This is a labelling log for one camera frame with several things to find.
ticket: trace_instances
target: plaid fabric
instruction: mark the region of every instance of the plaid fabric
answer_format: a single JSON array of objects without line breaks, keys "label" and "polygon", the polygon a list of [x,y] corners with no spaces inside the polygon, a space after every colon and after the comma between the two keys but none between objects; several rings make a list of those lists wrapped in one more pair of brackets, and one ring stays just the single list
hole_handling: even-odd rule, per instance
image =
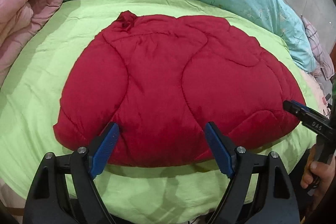
[{"label": "plaid fabric", "polygon": [[316,28],[304,16],[301,16],[301,18],[311,50],[317,62],[317,68],[311,74],[314,77],[323,75],[326,80],[329,80],[335,74],[333,62],[327,51],[321,45]]}]

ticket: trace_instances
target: light green sheet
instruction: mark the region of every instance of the light green sheet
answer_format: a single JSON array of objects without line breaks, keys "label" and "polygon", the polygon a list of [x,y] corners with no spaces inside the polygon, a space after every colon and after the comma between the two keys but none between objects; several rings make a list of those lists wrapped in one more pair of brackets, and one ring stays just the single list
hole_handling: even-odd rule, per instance
[{"label": "light green sheet", "polygon": [[[22,50],[0,91],[0,177],[26,198],[35,171],[45,153],[69,153],[55,139],[59,99],[68,74],[83,49],[118,15],[130,10],[138,16],[164,14],[213,15],[226,18],[275,55],[292,72],[306,104],[316,101],[293,63],[284,41],[230,12],[194,0],[73,0],[62,5]],[[265,147],[277,151],[290,172],[315,142],[301,124],[281,142]],[[247,201],[253,198],[253,186]],[[95,179],[108,210],[140,224],[181,223],[216,208],[228,180],[214,160],[169,168],[108,165]],[[74,194],[72,181],[68,180]]]}]

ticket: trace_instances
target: metal bolt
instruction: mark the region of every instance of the metal bolt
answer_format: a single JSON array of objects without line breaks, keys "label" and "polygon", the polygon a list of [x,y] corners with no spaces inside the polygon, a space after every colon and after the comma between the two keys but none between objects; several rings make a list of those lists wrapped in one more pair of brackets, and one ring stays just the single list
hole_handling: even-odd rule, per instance
[{"label": "metal bolt", "polygon": [[246,148],[242,147],[242,146],[238,146],[237,151],[238,151],[238,153],[244,154],[246,152]]},{"label": "metal bolt", "polygon": [[80,153],[80,154],[85,153],[85,152],[86,152],[86,147],[83,147],[83,146],[82,146],[82,147],[78,148],[78,149],[77,149],[77,152]]},{"label": "metal bolt", "polygon": [[271,152],[271,156],[272,156],[272,158],[279,158],[279,154],[278,153],[276,153],[275,151],[272,151]]},{"label": "metal bolt", "polygon": [[53,152],[48,152],[44,155],[46,159],[51,159],[53,157]]}]

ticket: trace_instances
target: red comforter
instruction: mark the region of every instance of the red comforter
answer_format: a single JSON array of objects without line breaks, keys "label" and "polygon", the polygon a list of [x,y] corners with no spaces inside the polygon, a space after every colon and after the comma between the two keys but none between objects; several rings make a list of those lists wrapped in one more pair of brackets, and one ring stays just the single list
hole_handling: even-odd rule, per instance
[{"label": "red comforter", "polygon": [[305,103],[293,75],[225,19],[127,11],[76,61],[54,131],[75,150],[114,121],[121,135],[109,163],[186,165],[212,158],[208,121],[247,149],[290,133],[299,121],[284,100]]}]

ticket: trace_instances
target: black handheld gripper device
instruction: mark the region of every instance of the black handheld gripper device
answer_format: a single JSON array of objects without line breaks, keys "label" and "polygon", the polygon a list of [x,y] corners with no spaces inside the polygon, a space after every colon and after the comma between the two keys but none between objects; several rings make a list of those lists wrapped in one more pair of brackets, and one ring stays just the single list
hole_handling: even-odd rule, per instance
[{"label": "black handheld gripper device", "polygon": [[[294,100],[284,101],[283,108],[302,121],[302,125],[317,134],[314,160],[330,164],[336,151],[336,81],[333,82],[332,106],[329,118]],[[313,183],[307,188],[309,195],[314,194],[320,183],[320,178],[314,174],[312,175]]]}]

